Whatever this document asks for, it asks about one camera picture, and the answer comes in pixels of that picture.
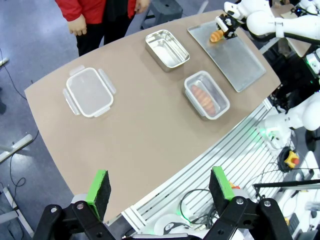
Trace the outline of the person's left hand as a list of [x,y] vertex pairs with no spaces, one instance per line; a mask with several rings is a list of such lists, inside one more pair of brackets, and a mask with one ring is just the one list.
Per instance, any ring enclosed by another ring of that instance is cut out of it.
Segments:
[[150,0],[136,0],[134,11],[136,14],[141,14],[148,9],[149,5]]

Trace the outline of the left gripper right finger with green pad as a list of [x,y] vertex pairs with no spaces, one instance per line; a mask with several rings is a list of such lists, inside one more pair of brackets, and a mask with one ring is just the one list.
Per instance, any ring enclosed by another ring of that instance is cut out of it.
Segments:
[[230,240],[237,229],[247,229],[255,240],[291,240],[285,218],[272,198],[258,203],[235,195],[221,166],[210,171],[209,191],[218,213],[206,240]]

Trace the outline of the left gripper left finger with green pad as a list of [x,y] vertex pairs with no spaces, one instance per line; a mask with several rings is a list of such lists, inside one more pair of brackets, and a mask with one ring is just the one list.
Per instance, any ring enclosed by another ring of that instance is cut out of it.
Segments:
[[107,170],[96,172],[84,200],[62,208],[47,205],[34,232],[34,240],[69,240],[73,235],[84,233],[90,240],[110,240],[111,232],[103,223],[111,195]]

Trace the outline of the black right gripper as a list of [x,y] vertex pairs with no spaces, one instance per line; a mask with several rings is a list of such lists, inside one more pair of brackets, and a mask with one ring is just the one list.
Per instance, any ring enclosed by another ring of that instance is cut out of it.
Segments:
[[222,14],[219,17],[221,19],[221,23],[219,24],[221,29],[219,29],[218,32],[224,34],[224,38],[227,40],[236,38],[237,34],[235,29],[238,27],[238,21],[226,14]]

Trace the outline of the person's right hand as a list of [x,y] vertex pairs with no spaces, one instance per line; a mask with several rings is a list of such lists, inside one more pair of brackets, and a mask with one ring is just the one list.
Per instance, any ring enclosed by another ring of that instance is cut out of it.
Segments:
[[67,25],[69,32],[75,36],[81,36],[87,33],[86,20],[82,14],[77,19],[68,21]]

